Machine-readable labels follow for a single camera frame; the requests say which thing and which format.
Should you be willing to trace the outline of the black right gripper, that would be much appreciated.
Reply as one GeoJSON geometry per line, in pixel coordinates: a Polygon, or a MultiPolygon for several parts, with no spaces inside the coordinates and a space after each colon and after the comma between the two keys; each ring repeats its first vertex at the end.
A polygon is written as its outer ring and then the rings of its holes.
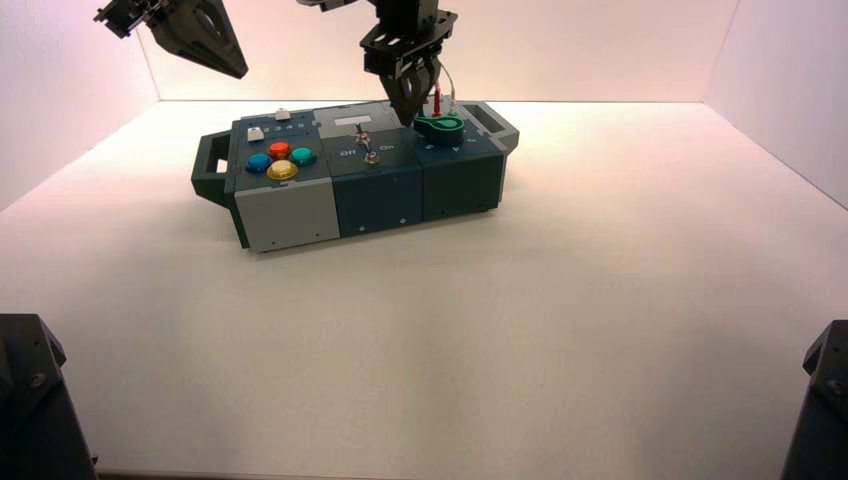
{"type": "Polygon", "coordinates": [[[442,42],[452,35],[458,14],[438,1],[371,1],[377,25],[361,40],[366,72],[380,76],[398,120],[410,126],[434,89],[442,42]]]}

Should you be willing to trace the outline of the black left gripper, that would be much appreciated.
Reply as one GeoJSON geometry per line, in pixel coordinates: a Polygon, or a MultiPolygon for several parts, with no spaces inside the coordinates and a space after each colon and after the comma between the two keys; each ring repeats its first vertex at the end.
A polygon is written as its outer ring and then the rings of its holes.
{"type": "Polygon", "coordinates": [[[222,1],[111,0],[93,21],[117,37],[147,22],[172,55],[236,79],[249,70],[222,1]]]}

